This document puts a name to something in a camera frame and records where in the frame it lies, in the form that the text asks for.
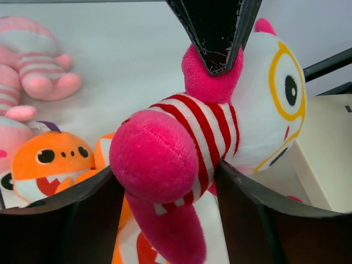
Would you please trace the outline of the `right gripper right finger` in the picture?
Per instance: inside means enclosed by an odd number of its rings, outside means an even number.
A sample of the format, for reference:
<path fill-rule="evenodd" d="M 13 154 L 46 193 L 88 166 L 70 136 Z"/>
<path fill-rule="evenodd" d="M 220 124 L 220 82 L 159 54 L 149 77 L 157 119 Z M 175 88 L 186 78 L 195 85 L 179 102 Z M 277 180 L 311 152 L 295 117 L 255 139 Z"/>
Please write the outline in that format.
<path fill-rule="evenodd" d="M 261 0 L 166 0 L 210 75 L 229 72 L 244 49 Z"/>

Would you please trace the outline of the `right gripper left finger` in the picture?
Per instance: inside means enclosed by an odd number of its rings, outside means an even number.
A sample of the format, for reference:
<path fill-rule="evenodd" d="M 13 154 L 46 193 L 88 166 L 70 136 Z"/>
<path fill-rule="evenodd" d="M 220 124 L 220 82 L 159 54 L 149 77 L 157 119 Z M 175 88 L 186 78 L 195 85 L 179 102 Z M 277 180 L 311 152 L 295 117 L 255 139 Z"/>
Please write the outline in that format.
<path fill-rule="evenodd" d="M 230 263 L 351 263 L 351 214 L 286 198 L 229 163 L 216 169 Z M 111 263 L 124 189 L 110 168 L 1 211 L 1 263 Z"/>

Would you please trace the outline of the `magenta plush with yellow glasses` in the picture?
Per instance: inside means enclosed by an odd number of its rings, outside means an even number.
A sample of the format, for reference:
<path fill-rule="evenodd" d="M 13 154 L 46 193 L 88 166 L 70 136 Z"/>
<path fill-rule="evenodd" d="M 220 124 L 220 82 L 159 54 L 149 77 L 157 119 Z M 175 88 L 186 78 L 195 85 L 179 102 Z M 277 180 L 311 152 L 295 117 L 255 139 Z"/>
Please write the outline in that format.
<path fill-rule="evenodd" d="M 220 160 L 252 174 L 286 153 L 305 120 L 305 78 L 264 18 L 228 73 L 208 74 L 194 46 L 181 68 L 185 91 L 123 122 L 109 164 L 156 251 L 169 263 L 204 263 L 206 243 L 194 203 L 216 191 Z"/>

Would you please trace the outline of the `light pink plush with face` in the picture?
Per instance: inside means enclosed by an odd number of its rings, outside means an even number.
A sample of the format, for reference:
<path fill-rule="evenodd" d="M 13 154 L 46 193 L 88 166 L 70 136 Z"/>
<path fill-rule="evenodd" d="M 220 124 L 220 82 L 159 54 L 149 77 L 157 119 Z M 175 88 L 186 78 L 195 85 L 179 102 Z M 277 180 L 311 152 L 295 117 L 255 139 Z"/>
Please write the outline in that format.
<path fill-rule="evenodd" d="M 25 124 L 1 116 L 1 209 L 28 205 L 14 191 L 11 163 L 17 150 L 33 136 Z"/>

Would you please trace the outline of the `light pink plush back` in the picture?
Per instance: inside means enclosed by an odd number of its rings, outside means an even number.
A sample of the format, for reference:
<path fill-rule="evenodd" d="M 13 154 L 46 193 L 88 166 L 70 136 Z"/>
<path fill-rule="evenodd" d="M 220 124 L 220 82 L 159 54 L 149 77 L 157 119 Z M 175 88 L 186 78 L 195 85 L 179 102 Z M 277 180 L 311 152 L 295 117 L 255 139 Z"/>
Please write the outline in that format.
<path fill-rule="evenodd" d="M 82 78 L 69 71 L 72 58 L 62 54 L 46 27 L 24 16 L 1 18 L 1 115 L 24 122 L 36 109 L 20 105 L 20 94 L 57 101 L 76 92 Z"/>

